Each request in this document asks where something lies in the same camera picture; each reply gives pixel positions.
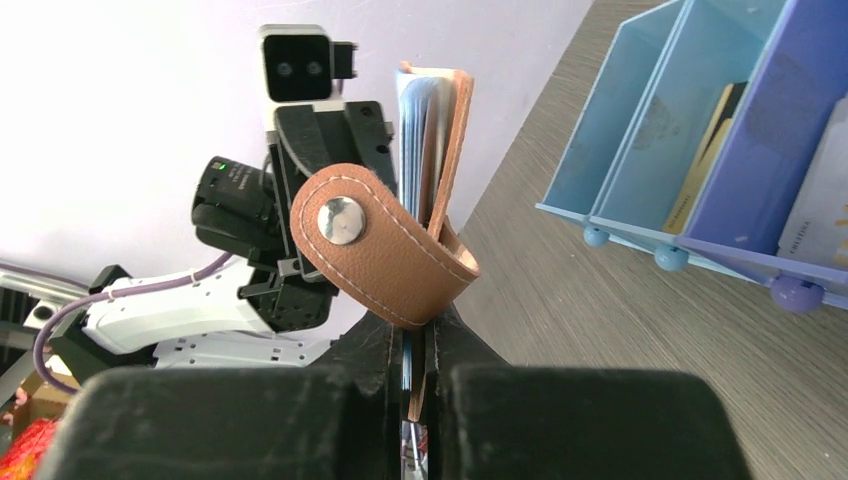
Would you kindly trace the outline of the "white silver credit card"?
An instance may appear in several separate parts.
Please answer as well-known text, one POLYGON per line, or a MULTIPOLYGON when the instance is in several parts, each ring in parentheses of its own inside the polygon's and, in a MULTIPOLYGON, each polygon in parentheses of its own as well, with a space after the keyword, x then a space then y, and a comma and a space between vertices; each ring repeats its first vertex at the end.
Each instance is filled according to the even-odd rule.
POLYGON ((782 258, 847 268, 847 100, 835 105, 778 242, 782 258))

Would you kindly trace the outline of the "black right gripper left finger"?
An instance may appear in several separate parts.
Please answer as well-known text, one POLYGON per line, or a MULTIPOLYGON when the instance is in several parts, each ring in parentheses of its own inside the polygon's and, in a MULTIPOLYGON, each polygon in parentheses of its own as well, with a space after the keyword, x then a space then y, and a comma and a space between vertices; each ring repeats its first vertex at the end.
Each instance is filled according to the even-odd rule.
POLYGON ((87 381, 39 479, 388 479, 397 331, 365 315, 305 367, 122 368, 87 381))

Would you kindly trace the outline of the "yellow VIP card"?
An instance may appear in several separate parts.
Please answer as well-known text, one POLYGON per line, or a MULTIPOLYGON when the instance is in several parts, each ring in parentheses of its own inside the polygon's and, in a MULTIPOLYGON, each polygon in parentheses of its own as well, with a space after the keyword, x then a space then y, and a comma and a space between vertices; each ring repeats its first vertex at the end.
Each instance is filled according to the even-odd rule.
POLYGON ((748 82, 725 86, 701 138, 678 197, 663 225, 663 231, 680 234, 694 208, 698 194, 706 181, 720 148, 734 121, 738 104, 748 82))

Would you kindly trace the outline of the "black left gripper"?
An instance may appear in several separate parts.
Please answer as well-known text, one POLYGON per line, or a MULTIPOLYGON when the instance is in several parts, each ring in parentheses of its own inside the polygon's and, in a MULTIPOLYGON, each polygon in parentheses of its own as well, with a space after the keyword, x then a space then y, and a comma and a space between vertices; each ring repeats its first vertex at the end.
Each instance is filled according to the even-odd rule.
POLYGON ((275 244, 255 247, 249 264, 276 272, 255 274, 253 284, 270 282, 270 292, 249 286, 240 290, 268 322, 282 331, 315 328, 329 317, 339 289, 332 285, 296 247, 289 226, 290 208, 305 181, 319 170, 340 163, 363 166, 391 193, 397 181, 381 104, 346 102, 334 111, 315 110, 313 104, 280 107, 275 130, 266 134, 268 155, 259 184, 274 203, 276 231, 267 237, 275 244))

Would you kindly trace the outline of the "orange leather card holder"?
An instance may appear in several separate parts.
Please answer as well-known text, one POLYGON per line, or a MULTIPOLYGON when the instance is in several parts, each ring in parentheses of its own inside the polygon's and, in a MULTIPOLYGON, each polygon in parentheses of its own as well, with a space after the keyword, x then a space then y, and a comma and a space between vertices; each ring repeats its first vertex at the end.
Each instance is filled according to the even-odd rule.
POLYGON ((447 217, 474 79, 404 62, 396 85, 398 191, 364 166, 327 166, 295 195, 289 226, 331 283, 405 330, 401 388, 409 395, 406 417, 417 422, 427 385, 420 331, 480 275, 447 217))

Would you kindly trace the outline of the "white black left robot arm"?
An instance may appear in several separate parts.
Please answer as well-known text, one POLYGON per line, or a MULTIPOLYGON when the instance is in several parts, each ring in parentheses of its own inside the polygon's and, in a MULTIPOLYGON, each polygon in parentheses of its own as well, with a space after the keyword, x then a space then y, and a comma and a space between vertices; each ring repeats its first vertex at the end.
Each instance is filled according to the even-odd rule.
POLYGON ((136 278, 105 268, 45 337, 83 382, 116 367, 302 367, 337 343, 323 331, 337 288, 296 248, 291 201, 321 167, 349 160, 394 184, 392 130, 375 101, 282 107, 261 167, 216 157, 191 207, 197 237, 224 257, 136 278))

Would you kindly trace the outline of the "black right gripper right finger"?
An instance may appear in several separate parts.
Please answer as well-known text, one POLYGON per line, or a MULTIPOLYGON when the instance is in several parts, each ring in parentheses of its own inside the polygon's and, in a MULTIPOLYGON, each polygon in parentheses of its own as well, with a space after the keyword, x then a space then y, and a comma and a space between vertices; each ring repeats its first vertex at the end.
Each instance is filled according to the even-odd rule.
POLYGON ((748 479, 722 401, 656 369, 508 364, 454 310, 425 331, 434 479, 748 479))

